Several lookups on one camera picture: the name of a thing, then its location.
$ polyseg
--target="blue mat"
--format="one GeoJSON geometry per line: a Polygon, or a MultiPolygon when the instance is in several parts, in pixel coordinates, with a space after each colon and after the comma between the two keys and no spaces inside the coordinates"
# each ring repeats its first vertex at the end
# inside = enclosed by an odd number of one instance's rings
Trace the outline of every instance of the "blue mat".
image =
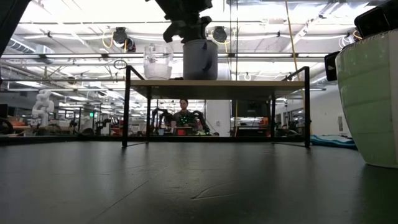
{"type": "Polygon", "coordinates": [[[311,135],[311,143],[314,146],[343,147],[347,149],[356,149],[355,142],[351,138],[338,135],[311,135]]]}

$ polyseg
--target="man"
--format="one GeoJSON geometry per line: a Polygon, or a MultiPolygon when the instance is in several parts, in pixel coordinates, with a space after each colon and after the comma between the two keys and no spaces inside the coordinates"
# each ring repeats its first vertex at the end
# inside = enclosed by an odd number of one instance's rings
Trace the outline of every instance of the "man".
{"type": "Polygon", "coordinates": [[[197,119],[189,116],[190,112],[187,110],[188,100],[180,100],[181,111],[173,115],[174,120],[177,122],[177,127],[192,127],[198,128],[197,119]]]}

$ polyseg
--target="gray floor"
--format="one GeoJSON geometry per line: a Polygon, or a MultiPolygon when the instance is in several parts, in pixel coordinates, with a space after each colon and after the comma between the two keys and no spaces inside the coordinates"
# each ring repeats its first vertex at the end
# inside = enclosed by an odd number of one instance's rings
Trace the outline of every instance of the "gray floor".
{"type": "Polygon", "coordinates": [[[266,143],[0,147],[0,223],[398,223],[398,170],[266,143]]]}

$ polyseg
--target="light green container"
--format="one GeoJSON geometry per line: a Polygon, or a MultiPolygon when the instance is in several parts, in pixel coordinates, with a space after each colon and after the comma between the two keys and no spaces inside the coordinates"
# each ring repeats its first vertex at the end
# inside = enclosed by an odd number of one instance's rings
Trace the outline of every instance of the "light green container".
{"type": "Polygon", "coordinates": [[[398,168],[398,30],[344,49],[336,66],[341,104],[363,159],[398,168]]]}

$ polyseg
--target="white humanoid robot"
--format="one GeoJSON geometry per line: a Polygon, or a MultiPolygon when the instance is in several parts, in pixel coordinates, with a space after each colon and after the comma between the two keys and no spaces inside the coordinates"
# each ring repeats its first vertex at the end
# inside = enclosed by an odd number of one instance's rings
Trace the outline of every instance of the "white humanoid robot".
{"type": "Polygon", "coordinates": [[[38,125],[37,118],[41,118],[41,126],[49,125],[49,113],[54,112],[54,102],[49,100],[51,96],[51,91],[40,90],[39,94],[36,96],[36,104],[32,109],[32,121],[31,126],[38,125]]]}

